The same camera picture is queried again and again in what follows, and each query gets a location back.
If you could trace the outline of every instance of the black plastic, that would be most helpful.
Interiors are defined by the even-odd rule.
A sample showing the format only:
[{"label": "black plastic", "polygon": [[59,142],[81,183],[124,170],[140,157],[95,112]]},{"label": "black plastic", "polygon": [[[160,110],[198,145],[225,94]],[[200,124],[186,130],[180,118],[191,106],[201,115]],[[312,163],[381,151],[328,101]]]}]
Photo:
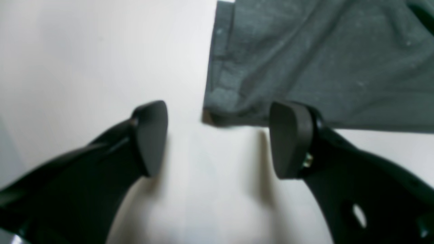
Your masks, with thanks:
[{"label": "black plastic", "polygon": [[275,102],[270,109],[273,164],[280,178],[296,178],[313,137],[309,110],[293,102]]},{"label": "black plastic", "polygon": [[[298,114],[293,104],[271,109],[270,137],[273,160],[292,151],[297,138],[276,139],[287,127],[300,127],[304,120],[285,120],[288,113]],[[400,166],[368,152],[363,152],[324,125],[319,113],[311,107],[313,139],[307,153],[308,167],[298,161],[277,164],[296,165],[289,177],[301,178],[314,194],[336,244],[421,244],[434,241],[434,191],[421,179]],[[280,168],[275,167],[279,176]],[[365,223],[354,213],[357,207]]]},{"label": "black plastic", "polygon": [[33,244],[103,244],[130,186],[159,172],[167,134],[163,101],[88,146],[64,154],[0,191],[0,228]]}]

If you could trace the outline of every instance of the gray cloth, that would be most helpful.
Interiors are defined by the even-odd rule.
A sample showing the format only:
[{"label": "gray cloth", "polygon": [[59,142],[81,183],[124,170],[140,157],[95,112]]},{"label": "gray cloth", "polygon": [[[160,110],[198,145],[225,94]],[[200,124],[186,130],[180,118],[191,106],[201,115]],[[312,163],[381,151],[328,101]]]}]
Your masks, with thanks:
[{"label": "gray cloth", "polygon": [[267,125],[274,100],[335,128],[434,132],[433,1],[219,2],[204,109]]}]

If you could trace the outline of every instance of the white floor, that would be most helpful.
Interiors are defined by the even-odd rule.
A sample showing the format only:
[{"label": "white floor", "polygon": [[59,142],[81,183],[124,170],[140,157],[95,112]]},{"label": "white floor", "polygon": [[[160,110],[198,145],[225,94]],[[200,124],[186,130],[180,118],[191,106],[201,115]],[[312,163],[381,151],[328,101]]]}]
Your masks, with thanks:
[{"label": "white floor", "polygon": [[[2,0],[0,184],[168,104],[161,175],[128,194],[108,243],[330,244],[301,181],[278,181],[267,131],[201,123],[215,0]],[[340,131],[434,185],[434,136]]]}]

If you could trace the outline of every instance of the cutout hole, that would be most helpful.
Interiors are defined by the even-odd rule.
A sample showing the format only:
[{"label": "cutout hole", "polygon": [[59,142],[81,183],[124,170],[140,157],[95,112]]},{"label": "cutout hole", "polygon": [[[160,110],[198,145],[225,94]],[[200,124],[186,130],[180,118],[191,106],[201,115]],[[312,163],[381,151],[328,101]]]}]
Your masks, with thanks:
[{"label": "cutout hole", "polygon": [[357,222],[360,224],[360,227],[362,227],[362,229],[365,229],[368,223],[366,222],[366,216],[362,208],[357,204],[353,204],[352,213],[357,219]]}]

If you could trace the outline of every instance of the gray fabric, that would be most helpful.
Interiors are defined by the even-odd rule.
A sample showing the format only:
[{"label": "gray fabric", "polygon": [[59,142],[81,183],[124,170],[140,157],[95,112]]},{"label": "gray fabric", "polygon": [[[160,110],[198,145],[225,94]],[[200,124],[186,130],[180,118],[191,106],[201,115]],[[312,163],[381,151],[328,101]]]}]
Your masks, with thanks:
[{"label": "gray fabric", "polygon": [[432,1],[219,2],[204,108],[218,125],[267,125],[285,99],[335,128],[434,132],[433,13]]}]

